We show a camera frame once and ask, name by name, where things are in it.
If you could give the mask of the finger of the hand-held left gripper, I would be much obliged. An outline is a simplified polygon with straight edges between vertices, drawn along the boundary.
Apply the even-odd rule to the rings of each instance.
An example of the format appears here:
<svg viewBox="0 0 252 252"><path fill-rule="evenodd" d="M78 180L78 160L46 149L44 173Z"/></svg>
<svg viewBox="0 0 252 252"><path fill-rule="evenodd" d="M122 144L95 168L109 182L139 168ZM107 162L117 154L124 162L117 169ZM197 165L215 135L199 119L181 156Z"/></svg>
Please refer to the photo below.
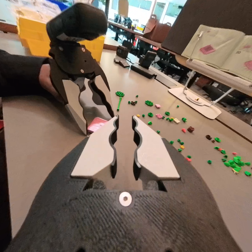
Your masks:
<svg viewBox="0 0 252 252"><path fill-rule="evenodd" d="M103 78L99 75L93 80L89 80L87 84L92 93L93 103L98 106L106 118L113 118L115 115L111 99L111 92L106 86Z"/></svg>
<svg viewBox="0 0 252 252"><path fill-rule="evenodd" d="M63 86L68 100L65 107L82 133L87 135L87 121L84 118L83 107L80 104L80 87L71 80L63 80Z"/></svg>

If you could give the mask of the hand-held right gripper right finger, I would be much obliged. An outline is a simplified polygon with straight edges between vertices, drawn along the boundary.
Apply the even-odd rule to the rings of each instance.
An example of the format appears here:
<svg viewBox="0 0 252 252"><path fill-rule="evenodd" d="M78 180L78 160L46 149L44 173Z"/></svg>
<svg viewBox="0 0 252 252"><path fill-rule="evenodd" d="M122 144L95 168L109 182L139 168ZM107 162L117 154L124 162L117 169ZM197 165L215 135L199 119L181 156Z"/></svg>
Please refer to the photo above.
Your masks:
<svg viewBox="0 0 252 252"><path fill-rule="evenodd" d="M134 143L133 174L135 180L167 181L179 180L180 175L169 155L162 138L137 116L132 116Z"/></svg>

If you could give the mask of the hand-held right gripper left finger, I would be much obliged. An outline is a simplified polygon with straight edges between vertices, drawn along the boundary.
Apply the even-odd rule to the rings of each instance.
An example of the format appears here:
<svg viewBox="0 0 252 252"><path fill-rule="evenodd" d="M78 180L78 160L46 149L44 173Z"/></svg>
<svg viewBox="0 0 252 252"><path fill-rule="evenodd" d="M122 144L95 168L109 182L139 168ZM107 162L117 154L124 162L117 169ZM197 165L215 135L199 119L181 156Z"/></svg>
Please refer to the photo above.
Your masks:
<svg viewBox="0 0 252 252"><path fill-rule="evenodd" d="M110 119L92 133L85 144L71 177L83 179L114 179L117 173L117 141L119 116Z"/></svg>

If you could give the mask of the pink brick block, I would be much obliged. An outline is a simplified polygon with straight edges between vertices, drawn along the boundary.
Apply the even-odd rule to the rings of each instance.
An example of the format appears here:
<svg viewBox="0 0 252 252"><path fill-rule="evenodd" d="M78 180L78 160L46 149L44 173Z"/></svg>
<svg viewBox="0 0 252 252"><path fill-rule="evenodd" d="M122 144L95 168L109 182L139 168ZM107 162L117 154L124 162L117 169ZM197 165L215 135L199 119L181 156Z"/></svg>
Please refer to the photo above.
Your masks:
<svg viewBox="0 0 252 252"><path fill-rule="evenodd" d="M104 126L108 121L99 117L95 117L90 125L87 127L87 131L89 133L94 133L99 130L102 126Z"/></svg>

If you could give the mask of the pale green instruction booklet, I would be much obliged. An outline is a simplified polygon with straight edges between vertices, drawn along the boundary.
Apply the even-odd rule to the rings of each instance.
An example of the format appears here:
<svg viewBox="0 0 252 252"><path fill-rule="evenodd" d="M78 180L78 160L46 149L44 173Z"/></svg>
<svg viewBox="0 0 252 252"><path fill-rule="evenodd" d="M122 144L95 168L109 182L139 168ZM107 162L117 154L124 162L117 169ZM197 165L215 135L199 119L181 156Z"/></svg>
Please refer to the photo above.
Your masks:
<svg viewBox="0 0 252 252"><path fill-rule="evenodd" d="M181 56L251 81L252 36L241 31L200 25Z"/></svg>

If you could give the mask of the person's left forearm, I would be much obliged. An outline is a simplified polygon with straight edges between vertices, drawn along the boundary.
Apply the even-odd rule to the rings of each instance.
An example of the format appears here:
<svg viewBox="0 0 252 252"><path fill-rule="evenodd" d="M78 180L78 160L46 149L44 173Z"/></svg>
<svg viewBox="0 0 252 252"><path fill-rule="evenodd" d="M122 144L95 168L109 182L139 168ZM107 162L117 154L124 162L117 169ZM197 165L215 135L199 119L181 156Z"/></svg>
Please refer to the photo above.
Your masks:
<svg viewBox="0 0 252 252"><path fill-rule="evenodd" d="M42 65L49 63L46 57L23 56L0 50L0 97L46 96L39 82Z"/></svg>

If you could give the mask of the person's left hand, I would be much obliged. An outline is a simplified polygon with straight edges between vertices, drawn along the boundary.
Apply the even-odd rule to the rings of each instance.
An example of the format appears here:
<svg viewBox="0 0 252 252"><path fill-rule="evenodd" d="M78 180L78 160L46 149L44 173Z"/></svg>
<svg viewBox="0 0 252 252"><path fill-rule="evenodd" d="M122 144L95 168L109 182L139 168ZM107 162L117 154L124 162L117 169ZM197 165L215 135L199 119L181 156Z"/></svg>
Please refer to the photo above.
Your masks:
<svg viewBox="0 0 252 252"><path fill-rule="evenodd" d="M59 98L59 94L53 87L51 79L50 79L50 65L49 64L43 64L41 66L40 72L39 72L39 83L43 87L43 89L48 91L52 96L54 96L56 99Z"/></svg>

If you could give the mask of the black flat device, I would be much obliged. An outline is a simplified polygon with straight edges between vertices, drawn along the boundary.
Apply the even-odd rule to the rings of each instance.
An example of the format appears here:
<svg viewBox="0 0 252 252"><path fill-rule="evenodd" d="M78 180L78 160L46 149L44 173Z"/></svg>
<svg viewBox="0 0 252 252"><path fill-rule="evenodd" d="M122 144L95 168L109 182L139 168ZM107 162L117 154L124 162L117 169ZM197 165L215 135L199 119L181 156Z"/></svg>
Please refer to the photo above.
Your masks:
<svg viewBox="0 0 252 252"><path fill-rule="evenodd" d="M114 58L114 63L121 66L122 68L130 68L130 65L125 60Z"/></svg>

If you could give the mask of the yellow plastic bin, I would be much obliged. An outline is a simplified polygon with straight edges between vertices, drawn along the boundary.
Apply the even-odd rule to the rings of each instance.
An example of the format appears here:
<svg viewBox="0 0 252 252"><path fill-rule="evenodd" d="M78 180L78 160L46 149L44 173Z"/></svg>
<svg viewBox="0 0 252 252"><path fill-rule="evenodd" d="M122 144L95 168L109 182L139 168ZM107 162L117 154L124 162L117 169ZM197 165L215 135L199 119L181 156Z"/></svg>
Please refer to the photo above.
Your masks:
<svg viewBox="0 0 252 252"><path fill-rule="evenodd" d="M18 36L23 47L30 50L31 55L49 57L50 39L46 32L46 24L30 20L24 17L17 18L17 30ZM100 62L105 37L100 36L95 40L80 41L81 45L84 45L87 50L91 52L92 57Z"/></svg>

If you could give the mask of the black device stand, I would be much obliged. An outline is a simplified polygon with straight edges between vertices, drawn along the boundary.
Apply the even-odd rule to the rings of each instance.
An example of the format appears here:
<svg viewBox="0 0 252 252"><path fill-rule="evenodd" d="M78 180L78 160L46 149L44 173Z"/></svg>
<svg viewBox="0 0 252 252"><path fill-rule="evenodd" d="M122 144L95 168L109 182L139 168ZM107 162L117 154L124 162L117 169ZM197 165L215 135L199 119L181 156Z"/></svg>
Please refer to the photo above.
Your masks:
<svg viewBox="0 0 252 252"><path fill-rule="evenodd" d="M148 70L152 62L155 60L156 55L156 52L147 51L145 55L140 56L139 66Z"/></svg>

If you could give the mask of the blue plastic bin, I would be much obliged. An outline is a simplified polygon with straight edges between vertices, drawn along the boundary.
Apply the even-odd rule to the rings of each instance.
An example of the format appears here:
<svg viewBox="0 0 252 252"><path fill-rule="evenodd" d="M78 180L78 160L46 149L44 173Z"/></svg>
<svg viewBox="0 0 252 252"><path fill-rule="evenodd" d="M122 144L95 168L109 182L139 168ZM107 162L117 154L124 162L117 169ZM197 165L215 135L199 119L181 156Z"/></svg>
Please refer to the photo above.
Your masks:
<svg viewBox="0 0 252 252"><path fill-rule="evenodd" d="M64 10L68 9L68 6L65 5L65 4L62 3L62 2L59 2L59 1L56 1L56 0L47 0L47 1L48 1L48 2L51 2L51 3L53 3L53 4L58 5L58 7L60 8L61 11L64 11Z"/></svg>

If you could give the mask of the wooden top office desk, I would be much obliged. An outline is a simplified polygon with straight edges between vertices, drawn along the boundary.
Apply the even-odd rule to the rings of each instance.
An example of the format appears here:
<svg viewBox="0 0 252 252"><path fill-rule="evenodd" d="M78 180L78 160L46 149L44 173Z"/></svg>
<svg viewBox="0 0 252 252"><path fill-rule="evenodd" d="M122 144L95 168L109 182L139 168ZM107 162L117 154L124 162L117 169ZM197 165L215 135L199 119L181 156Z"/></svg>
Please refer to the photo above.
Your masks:
<svg viewBox="0 0 252 252"><path fill-rule="evenodd" d="M115 23L113 21L108 21L108 28L115 32L115 37L113 39L115 41L121 40L120 36L126 38L126 40L134 40L136 36L143 36L143 33L138 30L131 30L121 24Z"/></svg>

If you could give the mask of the clear plastic bags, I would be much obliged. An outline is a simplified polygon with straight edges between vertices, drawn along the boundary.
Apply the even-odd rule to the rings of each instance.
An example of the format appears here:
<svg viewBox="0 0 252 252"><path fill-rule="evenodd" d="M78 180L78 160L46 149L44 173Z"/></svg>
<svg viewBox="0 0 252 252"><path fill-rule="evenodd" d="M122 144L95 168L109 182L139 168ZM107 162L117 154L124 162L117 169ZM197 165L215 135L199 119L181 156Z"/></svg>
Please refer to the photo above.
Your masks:
<svg viewBox="0 0 252 252"><path fill-rule="evenodd" d="M46 0L12 1L12 11L18 17L47 22L61 13L59 6Z"/></svg>

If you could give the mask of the pile of green leaf pieces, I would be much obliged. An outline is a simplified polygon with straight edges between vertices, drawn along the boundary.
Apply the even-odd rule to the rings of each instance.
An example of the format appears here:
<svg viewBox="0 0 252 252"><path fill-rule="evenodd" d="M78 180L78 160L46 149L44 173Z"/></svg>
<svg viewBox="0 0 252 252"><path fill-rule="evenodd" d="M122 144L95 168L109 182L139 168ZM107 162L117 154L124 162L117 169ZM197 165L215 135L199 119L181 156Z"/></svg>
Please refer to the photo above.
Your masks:
<svg viewBox="0 0 252 252"><path fill-rule="evenodd" d="M234 168L239 171L239 173L243 173L245 176L251 177L251 162L245 161L245 159L238 155L235 156L231 154L231 156L228 156L227 152L218 146L215 146L214 149L222 155L221 162L225 167L229 168L231 171Z"/></svg>

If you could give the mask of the brown paper bag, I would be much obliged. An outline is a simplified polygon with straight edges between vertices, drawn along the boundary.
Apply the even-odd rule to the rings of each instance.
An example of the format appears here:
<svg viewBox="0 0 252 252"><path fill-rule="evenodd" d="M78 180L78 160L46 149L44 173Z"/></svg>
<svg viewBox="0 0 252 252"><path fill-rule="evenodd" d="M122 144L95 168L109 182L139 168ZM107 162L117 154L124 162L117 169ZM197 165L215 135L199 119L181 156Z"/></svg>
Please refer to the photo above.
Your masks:
<svg viewBox="0 0 252 252"><path fill-rule="evenodd" d="M160 23L155 14L152 14L144 28L143 37L154 42L162 43L171 29L170 23Z"/></svg>

